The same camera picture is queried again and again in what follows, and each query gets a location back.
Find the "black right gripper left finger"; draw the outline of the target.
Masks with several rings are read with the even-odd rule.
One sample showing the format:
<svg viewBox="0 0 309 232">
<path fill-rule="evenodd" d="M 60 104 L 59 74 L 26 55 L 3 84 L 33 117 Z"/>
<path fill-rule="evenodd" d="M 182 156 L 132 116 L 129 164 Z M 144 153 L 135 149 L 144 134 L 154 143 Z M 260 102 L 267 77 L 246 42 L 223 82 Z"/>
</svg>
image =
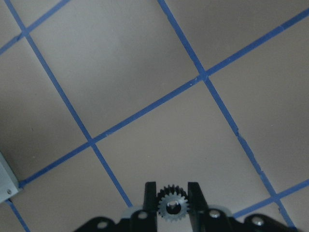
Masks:
<svg viewBox="0 0 309 232">
<path fill-rule="evenodd" d="M 156 182 L 146 182 L 144 189 L 143 210 L 150 213 L 157 212 Z"/>
</svg>

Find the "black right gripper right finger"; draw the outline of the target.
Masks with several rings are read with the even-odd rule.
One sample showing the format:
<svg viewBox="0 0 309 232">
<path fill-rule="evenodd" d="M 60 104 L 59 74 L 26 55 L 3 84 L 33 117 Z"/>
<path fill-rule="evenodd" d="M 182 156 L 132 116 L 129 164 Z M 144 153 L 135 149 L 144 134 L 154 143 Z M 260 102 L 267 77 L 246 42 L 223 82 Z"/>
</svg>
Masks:
<svg viewBox="0 0 309 232">
<path fill-rule="evenodd" d="M 209 207 L 198 182 L 188 182 L 189 214 L 205 214 Z"/>
</svg>

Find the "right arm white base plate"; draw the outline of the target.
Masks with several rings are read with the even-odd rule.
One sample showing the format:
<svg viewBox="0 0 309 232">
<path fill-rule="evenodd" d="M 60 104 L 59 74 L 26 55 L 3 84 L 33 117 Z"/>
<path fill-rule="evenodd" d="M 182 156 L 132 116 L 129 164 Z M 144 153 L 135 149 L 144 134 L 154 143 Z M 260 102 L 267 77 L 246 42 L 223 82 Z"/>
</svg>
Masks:
<svg viewBox="0 0 309 232">
<path fill-rule="evenodd" d="M 19 182 L 6 159 L 0 154 L 0 202 L 4 202 L 20 191 Z"/>
</svg>

